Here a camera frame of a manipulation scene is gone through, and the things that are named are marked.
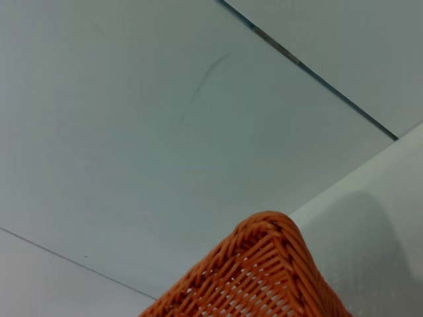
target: woven plastic weave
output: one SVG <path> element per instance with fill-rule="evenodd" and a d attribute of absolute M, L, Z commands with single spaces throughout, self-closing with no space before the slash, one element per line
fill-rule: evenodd
<path fill-rule="evenodd" d="M 351 316 L 294 222 L 265 211 L 240 223 L 140 317 Z"/>

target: orange wicker basket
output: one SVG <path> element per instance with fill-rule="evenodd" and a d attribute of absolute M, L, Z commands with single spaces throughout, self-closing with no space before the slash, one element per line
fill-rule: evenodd
<path fill-rule="evenodd" d="M 295 223 L 275 211 L 240 223 L 140 317 L 351 316 Z"/>

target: wicker basket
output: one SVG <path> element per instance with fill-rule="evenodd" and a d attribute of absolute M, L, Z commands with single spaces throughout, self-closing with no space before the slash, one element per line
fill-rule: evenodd
<path fill-rule="evenodd" d="M 294 222 L 265 211 L 240 223 L 140 317 L 351 316 Z"/>

